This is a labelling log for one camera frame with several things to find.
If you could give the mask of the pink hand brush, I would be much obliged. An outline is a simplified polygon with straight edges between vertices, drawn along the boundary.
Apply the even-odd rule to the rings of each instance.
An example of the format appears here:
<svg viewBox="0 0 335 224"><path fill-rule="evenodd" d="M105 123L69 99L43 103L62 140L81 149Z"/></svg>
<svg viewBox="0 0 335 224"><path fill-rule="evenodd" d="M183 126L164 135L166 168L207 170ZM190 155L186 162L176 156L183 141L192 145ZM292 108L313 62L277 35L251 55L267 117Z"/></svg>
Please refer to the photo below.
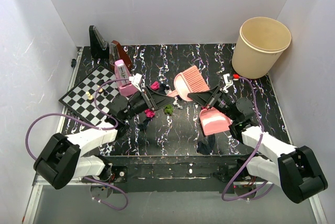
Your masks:
<svg viewBox="0 0 335 224"><path fill-rule="evenodd" d="M175 90L171 91L168 96L176 97L178 95L182 100L188 102L192 101L188 97L189 93L206 92L209 90L207 83L195 65L175 77L174 88Z"/></svg>

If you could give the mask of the pink plastic dustpan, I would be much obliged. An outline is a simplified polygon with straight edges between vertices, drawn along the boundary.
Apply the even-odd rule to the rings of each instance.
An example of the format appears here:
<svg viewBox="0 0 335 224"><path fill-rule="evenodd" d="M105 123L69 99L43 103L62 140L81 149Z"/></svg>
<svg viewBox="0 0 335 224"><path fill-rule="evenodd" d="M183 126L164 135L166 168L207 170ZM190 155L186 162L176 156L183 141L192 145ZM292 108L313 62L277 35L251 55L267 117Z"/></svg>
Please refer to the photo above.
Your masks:
<svg viewBox="0 0 335 224"><path fill-rule="evenodd" d="M202 109L199 118L205 136L229 131L231 125L231 119L213 107Z"/></svg>

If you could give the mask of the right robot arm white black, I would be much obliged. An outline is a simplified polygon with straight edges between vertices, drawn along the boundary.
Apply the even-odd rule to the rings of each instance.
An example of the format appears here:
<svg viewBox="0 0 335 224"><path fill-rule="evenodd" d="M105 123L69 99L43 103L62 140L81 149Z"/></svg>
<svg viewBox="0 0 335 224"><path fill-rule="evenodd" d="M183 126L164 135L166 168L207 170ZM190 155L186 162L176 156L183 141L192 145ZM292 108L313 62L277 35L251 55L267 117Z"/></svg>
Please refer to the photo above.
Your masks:
<svg viewBox="0 0 335 224"><path fill-rule="evenodd" d="M249 99L243 97L232 102L219 86L206 92L189 93L188 97L230 118L232 137L255 148L255 155L247 155L238 161L237 176L241 180L260 177L280 187L296 204L328 188L327 179L312 149L284 143L263 131L252 120L256 107Z"/></svg>

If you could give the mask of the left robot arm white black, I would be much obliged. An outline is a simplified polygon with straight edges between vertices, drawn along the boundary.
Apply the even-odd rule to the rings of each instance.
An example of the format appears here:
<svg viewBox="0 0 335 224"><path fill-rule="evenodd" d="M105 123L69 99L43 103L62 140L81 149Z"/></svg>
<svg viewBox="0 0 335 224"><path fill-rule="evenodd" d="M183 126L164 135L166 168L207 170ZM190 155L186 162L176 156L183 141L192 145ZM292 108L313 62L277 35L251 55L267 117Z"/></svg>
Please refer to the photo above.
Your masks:
<svg viewBox="0 0 335 224"><path fill-rule="evenodd" d="M33 169L55 189L61 189L73 178L91 176L100 182L112 176L112 163L100 156L86 156L93 149L122 137L129 128L128 120L147 109L158 110L174 98L146 87L130 98L117 95L109 106L109 117L97 126L65 136L55 133L36 158Z"/></svg>

